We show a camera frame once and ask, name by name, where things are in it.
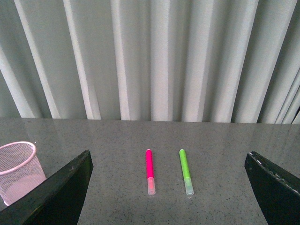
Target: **pink mesh pencil cup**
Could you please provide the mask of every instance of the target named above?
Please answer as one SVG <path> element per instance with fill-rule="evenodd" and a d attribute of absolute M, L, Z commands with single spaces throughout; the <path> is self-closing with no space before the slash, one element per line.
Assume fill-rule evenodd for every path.
<path fill-rule="evenodd" d="M 0 195 L 9 206 L 46 180 L 30 142 L 14 142 L 0 147 Z"/>

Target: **curtain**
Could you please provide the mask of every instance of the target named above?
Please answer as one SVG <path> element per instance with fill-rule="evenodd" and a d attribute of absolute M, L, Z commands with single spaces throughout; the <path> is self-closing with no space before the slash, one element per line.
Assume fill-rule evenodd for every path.
<path fill-rule="evenodd" d="M 0 117 L 300 124 L 300 1 L 0 0 Z"/>

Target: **green marker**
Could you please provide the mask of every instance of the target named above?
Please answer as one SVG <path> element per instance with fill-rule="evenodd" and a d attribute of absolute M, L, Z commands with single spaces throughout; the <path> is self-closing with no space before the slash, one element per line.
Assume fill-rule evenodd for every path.
<path fill-rule="evenodd" d="M 193 190 L 191 175 L 189 174 L 186 152 L 183 149 L 181 149 L 179 151 L 179 156 L 180 156 L 184 185 L 186 186 L 187 195 L 193 195 L 194 190 Z"/>

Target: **marker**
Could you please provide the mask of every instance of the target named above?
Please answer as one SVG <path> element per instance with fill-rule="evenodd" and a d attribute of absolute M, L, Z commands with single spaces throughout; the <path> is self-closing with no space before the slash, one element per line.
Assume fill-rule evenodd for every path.
<path fill-rule="evenodd" d="M 193 190 L 191 175 L 189 174 L 186 152 L 183 149 L 181 149 L 179 151 L 179 156 L 180 156 L 182 174 L 184 179 L 184 185 L 186 186 L 187 195 L 193 195 L 194 190 Z"/>
<path fill-rule="evenodd" d="M 148 182 L 148 194 L 155 194 L 155 184 L 154 184 L 154 172 L 153 172 L 153 162 L 152 162 L 152 151 L 148 149 L 146 151 L 146 165 L 147 165 L 147 182 Z"/>

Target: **mesh pencil holder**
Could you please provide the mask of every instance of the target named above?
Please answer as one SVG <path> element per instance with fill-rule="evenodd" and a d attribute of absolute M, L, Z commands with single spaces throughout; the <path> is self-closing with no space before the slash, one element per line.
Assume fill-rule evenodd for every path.
<path fill-rule="evenodd" d="M 30 142 L 14 142 L 0 147 L 0 195 L 9 206 L 46 180 Z"/>

